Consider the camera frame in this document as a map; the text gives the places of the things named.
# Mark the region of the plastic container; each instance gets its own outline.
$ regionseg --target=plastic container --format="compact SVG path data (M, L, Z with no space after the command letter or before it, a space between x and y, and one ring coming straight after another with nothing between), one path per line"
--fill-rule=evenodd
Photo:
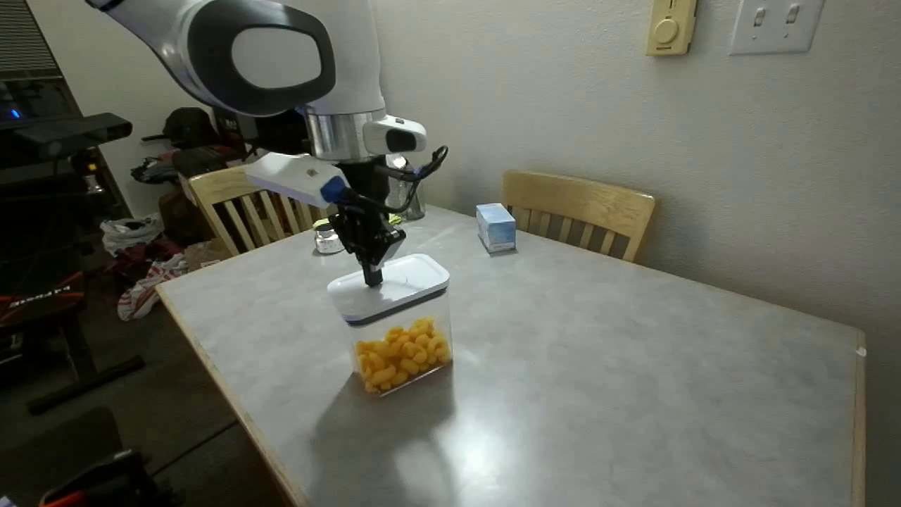
M370 395L391 395L455 359L449 291L370 324L352 324L352 364Z

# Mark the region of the dark floor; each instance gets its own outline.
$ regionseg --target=dark floor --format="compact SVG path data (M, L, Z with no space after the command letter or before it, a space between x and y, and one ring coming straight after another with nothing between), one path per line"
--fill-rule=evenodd
M288 504L229 402L162 304L146 318L122 324L110 283L93 276L82 324L100 367L129 356L143 356L146 367L44 418L29 414L25 401L62 387L67 380L65 364L44 364L22 379L4 380L0 459L4 452L41 438L62 421L107 407L120 424L122 442L149 455L149 471L167 464L159 481L176 487L186 507Z

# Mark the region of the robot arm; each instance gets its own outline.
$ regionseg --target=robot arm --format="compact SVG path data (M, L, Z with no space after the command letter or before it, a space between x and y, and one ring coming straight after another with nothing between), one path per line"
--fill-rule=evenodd
M381 286L384 263L404 242L387 219L391 173L384 160L419 152L425 126L387 114L372 0L89 3L141 38L196 100L241 115L300 110L312 159L262 159L252 181L312 205L338 205L332 226L345 248L359 256L366 286ZM445 149L412 179L442 160Z

